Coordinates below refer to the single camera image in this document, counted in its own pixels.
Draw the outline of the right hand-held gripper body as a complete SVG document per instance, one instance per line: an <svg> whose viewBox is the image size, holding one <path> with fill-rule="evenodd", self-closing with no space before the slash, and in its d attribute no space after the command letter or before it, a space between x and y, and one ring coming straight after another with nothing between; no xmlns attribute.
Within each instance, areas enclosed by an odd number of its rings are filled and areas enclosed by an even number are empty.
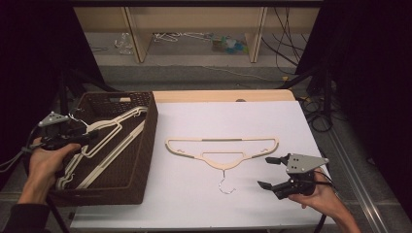
<svg viewBox="0 0 412 233"><path fill-rule="evenodd" d="M290 178L284 183L274 185L273 192L279 200L291 194L311 195L317 185L314 171L328 164L327 158L296 153L289 153L280 158L283 158L286 173Z"/></svg>

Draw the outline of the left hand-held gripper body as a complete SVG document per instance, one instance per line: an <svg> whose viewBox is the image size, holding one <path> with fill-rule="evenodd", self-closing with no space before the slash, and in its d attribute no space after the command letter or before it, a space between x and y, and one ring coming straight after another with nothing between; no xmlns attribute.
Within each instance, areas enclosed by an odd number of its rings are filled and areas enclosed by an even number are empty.
<svg viewBox="0 0 412 233"><path fill-rule="evenodd" d="M69 116L50 112L38 123L41 136L41 148L44 150L58 150L68 144L75 143L76 138L68 133Z"/></svg>

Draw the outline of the brown woven basket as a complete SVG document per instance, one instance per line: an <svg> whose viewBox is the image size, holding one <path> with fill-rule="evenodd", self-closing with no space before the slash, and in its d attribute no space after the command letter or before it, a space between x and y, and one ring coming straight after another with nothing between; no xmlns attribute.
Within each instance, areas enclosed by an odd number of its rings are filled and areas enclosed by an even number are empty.
<svg viewBox="0 0 412 233"><path fill-rule="evenodd" d="M113 119L138 106L148 108L146 113L133 116L121 123L122 130L93 158L84 158L74 172L73 181L65 188L54 187L49 197L58 207L93 205L130 205L143 202L150 171L157 124L155 97L150 92L89 92L82 96L72 110L70 126L87 126L96 121ZM136 126L145 121L143 132L109 165L88 187L77 189L85 177ZM98 137L87 146L96 146L114 126L98 131Z"/></svg>

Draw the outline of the person's right hand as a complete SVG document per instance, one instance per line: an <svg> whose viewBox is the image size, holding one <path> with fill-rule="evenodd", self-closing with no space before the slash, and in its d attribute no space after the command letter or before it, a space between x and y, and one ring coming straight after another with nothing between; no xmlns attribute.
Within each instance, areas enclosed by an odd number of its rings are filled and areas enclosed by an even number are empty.
<svg viewBox="0 0 412 233"><path fill-rule="evenodd" d="M341 207L341 201L335 195L332 187L326 180L322 168L317 168L314 171L314 175L316 182L325 182L325 184L317 184L314 192L309 196L303 194L291 194L288 198L299 203L302 209L311 207L326 216L336 217L337 209Z"/></svg>

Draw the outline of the person's left hand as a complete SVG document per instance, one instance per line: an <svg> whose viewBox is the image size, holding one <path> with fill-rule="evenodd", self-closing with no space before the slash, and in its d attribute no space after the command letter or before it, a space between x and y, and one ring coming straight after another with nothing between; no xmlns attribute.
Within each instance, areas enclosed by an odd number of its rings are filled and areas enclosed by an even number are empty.
<svg viewBox="0 0 412 233"><path fill-rule="evenodd" d="M47 193L55 183L55 173L61 170L63 159L80 148L79 144L70 143L58 150L35 149L30 158L23 193L31 196Z"/></svg>

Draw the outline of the black stand legs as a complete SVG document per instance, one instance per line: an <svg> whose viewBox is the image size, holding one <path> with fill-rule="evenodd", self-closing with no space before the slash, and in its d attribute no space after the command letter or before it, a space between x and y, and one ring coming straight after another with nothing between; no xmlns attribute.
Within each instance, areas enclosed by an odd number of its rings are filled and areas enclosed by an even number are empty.
<svg viewBox="0 0 412 233"><path fill-rule="evenodd" d="M303 72L291 81L287 81L280 85L279 89L289 89L306 79L310 79L310 82L306 87L306 93L310 97L323 95L324 103L321 115L328 121L331 121L331 77L329 69L325 65L318 65L310 68L308 71Z"/></svg>
<svg viewBox="0 0 412 233"><path fill-rule="evenodd" d="M75 97L82 96L86 92L83 83L91 83L103 91L118 92L117 89L105 84L102 79L95 79L80 70L64 70L58 76L59 110L62 115L68 117L71 115L68 93L73 94Z"/></svg>

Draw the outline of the black curtain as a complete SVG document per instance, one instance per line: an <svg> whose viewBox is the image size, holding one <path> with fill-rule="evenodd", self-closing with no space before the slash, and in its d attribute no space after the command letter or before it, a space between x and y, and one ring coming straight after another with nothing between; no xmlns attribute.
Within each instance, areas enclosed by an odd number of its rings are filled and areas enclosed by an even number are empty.
<svg viewBox="0 0 412 233"><path fill-rule="evenodd" d="M75 73L103 81L70 0L0 0L0 164Z"/></svg>
<svg viewBox="0 0 412 233"><path fill-rule="evenodd" d="M296 72L329 51L344 112L412 220L412 0L324 0Z"/></svg>

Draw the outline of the white table cover sheet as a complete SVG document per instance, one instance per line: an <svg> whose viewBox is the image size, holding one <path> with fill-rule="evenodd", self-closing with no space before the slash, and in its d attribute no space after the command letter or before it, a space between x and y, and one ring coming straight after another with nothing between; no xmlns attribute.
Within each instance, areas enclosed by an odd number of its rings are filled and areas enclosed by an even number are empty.
<svg viewBox="0 0 412 233"><path fill-rule="evenodd" d="M79 230L218 230L316 225L320 213L259 186L288 179L282 165L263 156L222 172L174 150L220 162L242 152L262 152L278 138L275 155L319 155L298 103L161 103L154 152L140 205L80 207L72 225Z"/></svg>

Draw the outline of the clear plastic bag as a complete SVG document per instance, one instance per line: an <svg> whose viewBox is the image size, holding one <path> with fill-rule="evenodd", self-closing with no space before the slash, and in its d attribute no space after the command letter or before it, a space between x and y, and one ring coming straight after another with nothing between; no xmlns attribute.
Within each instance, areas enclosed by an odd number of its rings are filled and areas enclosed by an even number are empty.
<svg viewBox="0 0 412 233"><path fill-rule="evenodd" d="M115 41L114 46L120 54L131 55L134 53L129 33L122 33Z"/></svg>

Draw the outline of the pile of coloured plastic things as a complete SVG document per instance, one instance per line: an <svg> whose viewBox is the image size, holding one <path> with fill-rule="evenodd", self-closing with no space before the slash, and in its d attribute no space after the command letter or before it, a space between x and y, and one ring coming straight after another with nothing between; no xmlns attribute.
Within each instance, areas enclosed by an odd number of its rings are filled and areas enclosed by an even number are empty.
<svg viewBox="0 0 412 233"><path fill-rule="evenodd" d="M248 53L247 45L239 40L228 36L214 36L211 39L212 50L225 52L227 54Z"/></svg>

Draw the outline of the white hangers on floor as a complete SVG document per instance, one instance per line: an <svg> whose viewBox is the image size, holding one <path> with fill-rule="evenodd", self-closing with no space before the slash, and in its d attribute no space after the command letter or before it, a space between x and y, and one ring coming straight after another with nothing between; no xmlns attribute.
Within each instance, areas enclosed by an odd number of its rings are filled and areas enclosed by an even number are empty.
<svg viewBox="0 0 412 233"><path fill-rule="evenodd" d="M166 41L171 43L177 43L181 38L187 37L195 40L211 42L212 36L206 33L196 33L196 32L173 32L173 33L154 33L154 41Z"/></svg>

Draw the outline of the beige wooden shelf unit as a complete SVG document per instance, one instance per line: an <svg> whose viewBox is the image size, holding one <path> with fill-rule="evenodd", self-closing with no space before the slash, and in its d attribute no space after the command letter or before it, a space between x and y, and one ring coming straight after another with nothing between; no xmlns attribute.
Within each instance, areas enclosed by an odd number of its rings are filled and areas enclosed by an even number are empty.
<svg viewBox="0 0 412 233"><path fill-rule="evenodd" d="M250 61L258 61L261 36L280 33L286 24L295 34L309 34L319 10L293 7L76 7L85 32L128 32L134 57L145 61L156 32L242 33Z"/></svg>

